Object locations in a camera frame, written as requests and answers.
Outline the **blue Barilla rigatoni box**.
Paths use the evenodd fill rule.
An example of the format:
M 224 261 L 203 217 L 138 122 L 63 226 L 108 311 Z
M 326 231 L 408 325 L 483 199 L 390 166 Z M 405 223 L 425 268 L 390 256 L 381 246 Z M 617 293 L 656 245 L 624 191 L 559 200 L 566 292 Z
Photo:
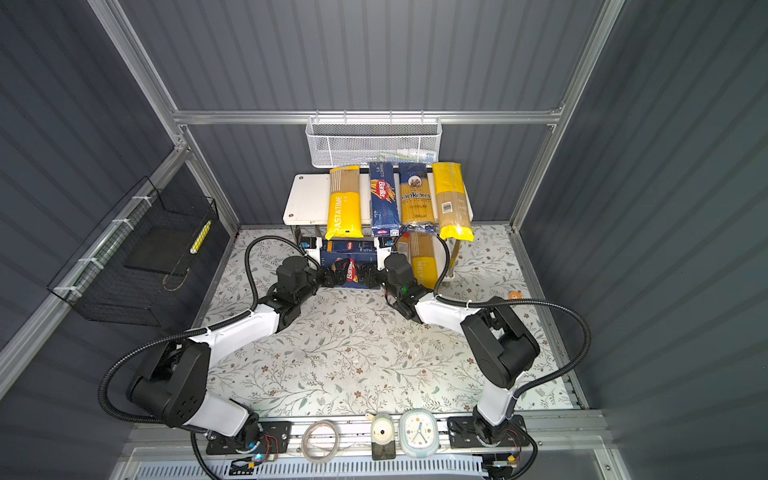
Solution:
M 376 248 L 372 241 L 363 240 L 324 240 L 320 249 L 322 267 L 335 265 L 344 268 L 344 284 L 337 287 L 361 288 L 357 283 L 356 265 L 376 263 Z

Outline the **yellow Pastatime spaghetti bag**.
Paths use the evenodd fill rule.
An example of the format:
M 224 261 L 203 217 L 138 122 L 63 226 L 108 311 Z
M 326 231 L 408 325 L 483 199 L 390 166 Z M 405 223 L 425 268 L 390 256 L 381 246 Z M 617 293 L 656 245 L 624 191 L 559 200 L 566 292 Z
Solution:
M 362 238 L 360 168 L 345 166 L 330 171 L 330 196 L 325 238 Z
M 410 262 L 415 279 L 420 285 L 433 289 L 438 280 L 433 237 L 428 234 L 412 232 L 409 234 L 408 242 Z

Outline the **red-ended spaghetti bag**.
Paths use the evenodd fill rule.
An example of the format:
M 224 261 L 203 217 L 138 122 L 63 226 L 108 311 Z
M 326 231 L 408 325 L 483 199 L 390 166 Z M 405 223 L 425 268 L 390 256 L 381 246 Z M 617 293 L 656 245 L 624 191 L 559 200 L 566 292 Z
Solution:
M 396 251 L 410 259 L 410 237 L 409 233 L 403 233 L 396 242 Z

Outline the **dark blue spaghetti bag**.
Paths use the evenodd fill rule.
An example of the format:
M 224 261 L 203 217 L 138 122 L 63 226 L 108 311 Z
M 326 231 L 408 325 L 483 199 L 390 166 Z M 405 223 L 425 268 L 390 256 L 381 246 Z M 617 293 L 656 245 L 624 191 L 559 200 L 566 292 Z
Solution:
M 433 234 L 437 222 L 426 166 L 420 163 L 403 163 L 398 169 L 402 224 L 420 233 Z

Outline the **yellow spaghetti bag with barcode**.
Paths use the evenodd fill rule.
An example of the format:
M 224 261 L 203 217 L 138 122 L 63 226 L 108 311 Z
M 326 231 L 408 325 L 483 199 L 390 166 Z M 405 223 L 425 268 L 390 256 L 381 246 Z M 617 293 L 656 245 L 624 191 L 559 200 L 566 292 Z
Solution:
M 432 165 L 439 236 L 443 240 L 474 241 L 461 165 L 439 162 Z

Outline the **blue Barilla spaghetti box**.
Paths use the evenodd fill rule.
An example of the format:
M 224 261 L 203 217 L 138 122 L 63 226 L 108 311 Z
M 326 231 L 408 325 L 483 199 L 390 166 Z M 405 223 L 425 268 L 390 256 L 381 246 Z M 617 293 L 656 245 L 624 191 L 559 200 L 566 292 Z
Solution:
M 376 237 L 400 235 L 394 168 L 389 162 L 369 164 L 372 233 Z

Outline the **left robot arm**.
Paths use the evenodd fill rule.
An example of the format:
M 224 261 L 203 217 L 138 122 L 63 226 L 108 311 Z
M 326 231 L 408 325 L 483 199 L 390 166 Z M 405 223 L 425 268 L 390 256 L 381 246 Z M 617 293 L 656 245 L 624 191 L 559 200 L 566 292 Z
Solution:
M 300 245 L 290 242 L 295 255 L 283 260 L 276 270 L 276 282 L 265 296 L 260 296 L 251 254 L 267 239 L 256 238 L 244 252 L 251 305 L 218 323 L 150 341 L 122 356 L 108 368 L 97 388 L 97 400 L 105 413 L 129 423 L 164 424 L 193 433 L 211 431 L 230 438 L 242 437 L 246 443 L 256 441 L 257 414 L 234 400 L 209 392 L 211 368 L 247 344 L 289 326 L 309 297 L 322 287 L 343 284 L 347 275 L 345 263 L 323 267 Z M 117 372 L 136 357 L 142 362 L 129 384 L 127 398 L 142 409 L 140 415 L 119 409 L 108 396 Z

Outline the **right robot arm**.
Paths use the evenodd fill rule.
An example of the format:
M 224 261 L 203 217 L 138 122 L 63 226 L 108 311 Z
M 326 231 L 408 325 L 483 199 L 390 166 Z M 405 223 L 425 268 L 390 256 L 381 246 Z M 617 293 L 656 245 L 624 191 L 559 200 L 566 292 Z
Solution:
M 398 250 L 401 243 L 400 237 L 391 240 L 383 268 L 372 277 L 384 289 L 388 305 L 404 318 L 464 336 L 485 378 L 472 413 L 474 435 L 483 445 L 497 444 L 511 426 L 516 404 L 524 393 L 571 372 L 586 357 L 592 345 L 587 321 L 578 312 L 544 299 L 496 296 L 486 301 L 460 301 L 445 297 L 439 293 L 439 287 L 448 268 L 443 268 L 434 287 L 419 284 L 408 256 Z M 530 369 L 541 349 L 514 312 L 515 306 L 560 311 L 576 321 L 583 335 L 578 353 L 564 366 L 521 386 L 516 385 L 518 378 Z

